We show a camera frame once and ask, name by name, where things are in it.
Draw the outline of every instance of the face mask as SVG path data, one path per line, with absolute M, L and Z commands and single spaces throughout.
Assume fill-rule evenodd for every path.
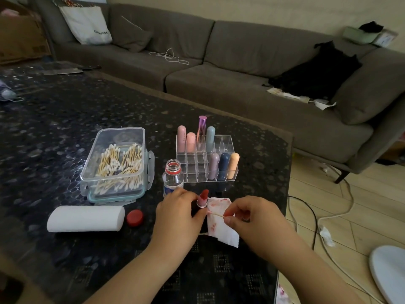
M 6 83 L 0 80 L 0 101 L 19 102 L 23 100 L 23 98 L 17 97 L 17 94 L 13 92 Z

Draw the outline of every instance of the black table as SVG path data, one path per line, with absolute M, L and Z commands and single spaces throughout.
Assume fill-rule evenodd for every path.
M 232 135 L 240 154 L 234 183 L 211 196 L 231 200 L 258 195 L 286 212 L 292 136 L 281 130 L 226 116 L 159 91 L 89 75 L 42 76 L 49 63 L 3 71 L 3 79 L 25 101 L 0 104 L 0 245 L 57 303 L 79 303 L 93 294 L 149 243 L 156 205 L 162 200 L 165 162 L 175 158 L 179 125 L 197 129 L 198 116 L 217 134 Z M 141 209 L 143 225 L 119 232 L 48 233 L 47 219 L 60 205 L 88 205 L 80 195 L 80 172 L 96 133 L 103 128 L 146 130 L 155 153 L 152 188 L 128 213 Z M 200 193 L 206 184 L 185 184 Z M 278 272 L 240 240 L 239 248 L 199 236 L 154 303 L 273 303 Z

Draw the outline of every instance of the gray sofa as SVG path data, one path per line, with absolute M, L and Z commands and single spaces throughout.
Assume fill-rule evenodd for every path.
M 50 0 L 34 1 L 58 60 L 100 65 L 113 76 L 290 131 L 297 152 L 342 170 L 338 181 L 367 168 L 405 131 L 403 53 L 305 30 L 102 4 L 107 25 L 125 16 L 153 32 L 145 50 L 132 53 L 80 45 Z M 267 77 L 310 60 L 314 44 L 331 40 L 363 64 L 337 91 L 336 107 L 322 111 L 266 92 Z M 149 55 L 170 47 L 190 65 Z

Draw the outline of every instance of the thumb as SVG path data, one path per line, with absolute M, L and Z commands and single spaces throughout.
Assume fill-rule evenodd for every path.
M 207 215 L 207 207 L 200 209 L 193 217 L 194 224 L 200 229 L 204 223 L 204 219 Z
M 243 234 L 246 233 L 248 223 L 243 222 L 234 216 L 224 217 L 224 223 L 235 230 L 243 238 Z

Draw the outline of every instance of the person's right hand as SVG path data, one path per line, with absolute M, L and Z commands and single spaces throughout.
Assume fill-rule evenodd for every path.
M 283 251 L 294 249 L 297 239 L 301 242 L 277 205 L 264 198 L 246 196 L 236 199 L 225 210 L 224 216 L 225 224 L 267 261 L 276 262 Z

